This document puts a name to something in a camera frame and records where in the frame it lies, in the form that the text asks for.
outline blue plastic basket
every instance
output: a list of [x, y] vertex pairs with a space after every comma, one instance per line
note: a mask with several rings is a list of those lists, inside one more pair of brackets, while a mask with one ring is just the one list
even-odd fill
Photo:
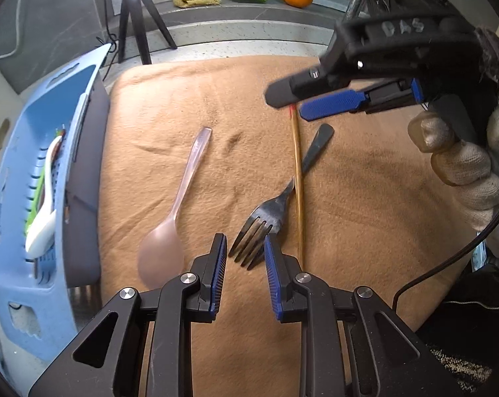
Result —
[[[77, 334], [68, 289], [93, 284], [100, 277], [98, 181], [109, 99], [98, 73], [108, 49], [109, 45], [101, 46], [42, 82], [13, 129], [0, 167], [1, 326], [10, 340], [47, 361], [54, 359]], [[88, 120], [98, 123], [88, 124]], [[62, 127], [66, 135], [53, 166], [55, 243], [36, 263], [27, 262], [25, 221], [44, 169], [47, 147]], [[87, 158], [90, 154], [80, 152], [93, 147], [90, 138], [100, 149], [98, 164]], [[91, 197], [76, 195], [80, 185], [71, 180], [95, 183], [88, 190]], [[80, 230], [79, 222], [85, 226]], [[89, 246], [80, 242], [77, 257], [71, 243], [74, 231], [89, 235]], [[36, 325], [21, 327], [15, 321], [13, 306], [20, 309], [19, 305], [24, 306], [25, 320]]]

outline fork handle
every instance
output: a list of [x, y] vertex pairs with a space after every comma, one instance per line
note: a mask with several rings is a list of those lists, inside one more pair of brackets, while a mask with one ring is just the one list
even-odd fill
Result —
[[[321, 124], [317, 133], [315, 134], [306, 155], [303, 158], [302, 170], [303, 174], [308, 173], [314, 163], [317, 161], [319, 154], [327, 145], [328, 141], [332, 139], [334, 129], [328, 124]], [[281, 192], [281, 196], [288, 197], [295, 188], [295, 178], [292, 178], [288, 186]]]

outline fork tines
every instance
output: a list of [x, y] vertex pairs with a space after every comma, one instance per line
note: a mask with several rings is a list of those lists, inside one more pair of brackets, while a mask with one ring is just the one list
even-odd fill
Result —
[[234, 257], [234, 262], [242, 260], [241, 267], [245, 267], [251, 261], [248, 266], [248, 270], [251, 270], [262, 257], [264, 238], [272, 227], [272, 225], [266, 225], [266, 221], [263, 221], [259, 216], [253, 216], [252, 214], [243, 225], [240, 233], [238, 233], [233, 246], [231, 246], [229, 257], [236, 253], [237, 256]]

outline bamboo chopstick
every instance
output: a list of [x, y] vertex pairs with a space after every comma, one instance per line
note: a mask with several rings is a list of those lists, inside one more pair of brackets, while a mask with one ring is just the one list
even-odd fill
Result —
[[295, 148], [295, 198], [297, 199], [297, 259], [301, 270], [304, 270], [304, 191], [301, 159], [301, 140], [299, 135], [299, 119], [297, 105], [290, 105], [290, 120], [292, 121], [293, 146]]

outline blue gripper pad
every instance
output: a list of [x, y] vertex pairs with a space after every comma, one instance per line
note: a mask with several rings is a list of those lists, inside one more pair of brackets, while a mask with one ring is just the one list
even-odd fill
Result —
[[220, 298], [222, 296], [222, 287], [224, 285], [226, 261], [227, 261], [227, 238], [222, 234], [219, 255], [217, 256], [216, 265], [214, 267], [214, 274], [211, 285], [211, 306], [209, 306], [209, 314], [211, 314], [213, 320], [216, 319], [216, 315], [218, 313], [218, 310], [220, 309]]
[[307, 121], [357, 110], [367, 97], [364, 92], [347, 89], [301, 104], [299, 113]]
[[266, 274], [268, 275], [268, 284], [270, 286], [271, 307], [275, 312], [275, 317], [280, 321], [283, 318], [283, 307], [280, 302], [280, 283], [277, 271], [277, 263], [273, 255], [270, 238], [266, 237], [264, 241], [264, 258], [266, 260]]

